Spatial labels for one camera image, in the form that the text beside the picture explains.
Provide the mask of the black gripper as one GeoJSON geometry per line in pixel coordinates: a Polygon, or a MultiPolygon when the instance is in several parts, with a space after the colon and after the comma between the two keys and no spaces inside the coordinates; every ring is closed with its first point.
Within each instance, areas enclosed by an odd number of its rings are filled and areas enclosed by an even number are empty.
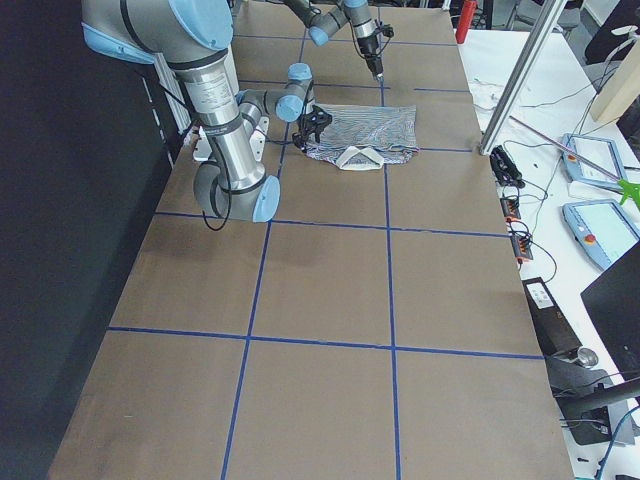
{"type": "Polygon", "coordinates": [[[292,141],[299,150],[305,150],[309,137],[315,132],[315,123],[312,117],[300,117],[297,121],[298,130],[292,135],[292,141]]]}
{"type": "Polygon", "coordinates": [[[360,55],[365,60],[367,68],[375,80],[382,80],[384,69],[380,54],[380,44],[377,37],[358,37],[357,46],[360,55]]]}

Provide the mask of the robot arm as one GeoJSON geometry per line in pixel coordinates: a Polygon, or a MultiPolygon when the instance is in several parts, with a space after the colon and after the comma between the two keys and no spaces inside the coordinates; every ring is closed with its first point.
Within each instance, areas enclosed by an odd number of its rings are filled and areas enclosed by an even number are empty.
{"type": "Polygon", "coordinates": [[[138,64],[161,54],[184,85],[212,149],[193,184],[201,211],[222,220],[271,220],[280,183],[257,159],[251,137],[264,117],[290,123],[307,112],[310,67],[292,64],[280,90],[235,92],[225,65],[233,39],[227,2],[84,1],[81,8],[93,51],[138,64]]]}
{"type": "Polygon", "coordinates": [[[322,13],[310,1],[284,0],[288,7],[307,28],[317,46],[325,45],[339,30],[348,25],[357,54],[366,62],[372,77],[381,83],[384,79],[382,52],[379,37],[393,37],[393,28],[374,20],[367,1],[335,1],[334,8],[322,13]]]}

